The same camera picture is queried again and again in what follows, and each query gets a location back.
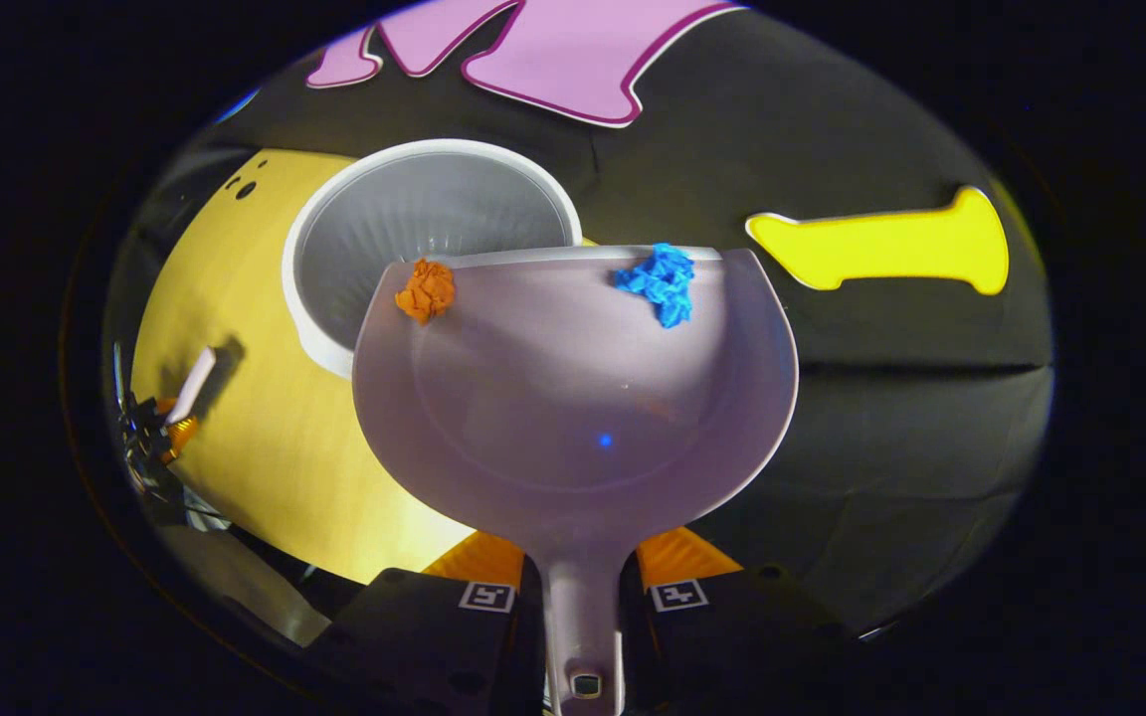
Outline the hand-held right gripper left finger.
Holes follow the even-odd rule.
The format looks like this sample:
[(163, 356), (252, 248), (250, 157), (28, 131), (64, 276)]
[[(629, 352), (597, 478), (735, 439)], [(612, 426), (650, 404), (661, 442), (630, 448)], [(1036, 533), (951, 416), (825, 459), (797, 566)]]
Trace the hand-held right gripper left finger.
[(474, 533), (423, 571), (380, 571), (304, 652), (359, 715), (542, 715), (535, 568)]

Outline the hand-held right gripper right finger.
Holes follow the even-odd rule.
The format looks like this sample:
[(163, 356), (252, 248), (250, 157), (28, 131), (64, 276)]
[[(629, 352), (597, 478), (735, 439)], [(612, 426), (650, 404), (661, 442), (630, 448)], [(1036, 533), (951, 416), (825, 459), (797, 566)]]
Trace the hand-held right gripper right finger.
[(818, 711), (859, 647), (786, 567), (736, 562), (686, 527), (634, 550), (622, 616), (628, 715)]

